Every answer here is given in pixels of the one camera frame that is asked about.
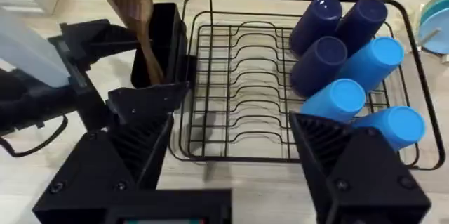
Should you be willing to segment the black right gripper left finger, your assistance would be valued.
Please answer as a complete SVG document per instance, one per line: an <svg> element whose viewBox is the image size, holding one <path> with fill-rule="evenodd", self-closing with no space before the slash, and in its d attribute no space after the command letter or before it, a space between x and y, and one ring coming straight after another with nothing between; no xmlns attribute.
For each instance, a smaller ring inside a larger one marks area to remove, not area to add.
<svg viewBox="0 0 449 224"><path fill-rule="evenodd" d="M155 190L173 115L85 133L32 212L40 223L105 223L113 198Z"/></svg>

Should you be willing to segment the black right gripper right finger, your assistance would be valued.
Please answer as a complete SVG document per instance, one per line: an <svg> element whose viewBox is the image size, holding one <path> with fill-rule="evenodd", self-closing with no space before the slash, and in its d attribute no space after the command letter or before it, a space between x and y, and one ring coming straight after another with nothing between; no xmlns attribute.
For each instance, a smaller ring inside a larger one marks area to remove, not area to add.
<svg viewBox="0 0 449 224"><path fill-rule="evenodd" d="M288 118L317 223L422 222L431 201L379 130Z"/></svg>

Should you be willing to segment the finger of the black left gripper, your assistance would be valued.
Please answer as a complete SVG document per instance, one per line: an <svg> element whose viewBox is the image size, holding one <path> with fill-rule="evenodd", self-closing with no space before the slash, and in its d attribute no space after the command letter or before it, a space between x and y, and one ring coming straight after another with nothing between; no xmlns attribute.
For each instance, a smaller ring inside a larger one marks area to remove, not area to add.
<svg viewBox="0 0 449 224"><path fill-rule="evenodd" d="M110 55L135 50L138 45L134 32L122 26L108 24L93 38L85 41L83 49L90 61L97 61Z"/></svg>
<svg viewBox="0 0 449 224"><path fill-rule="evenodd" d="M188 81L138 89L118 88L108 93L107 106L119 118L146 118L174 112L188 90Z"/></svg>

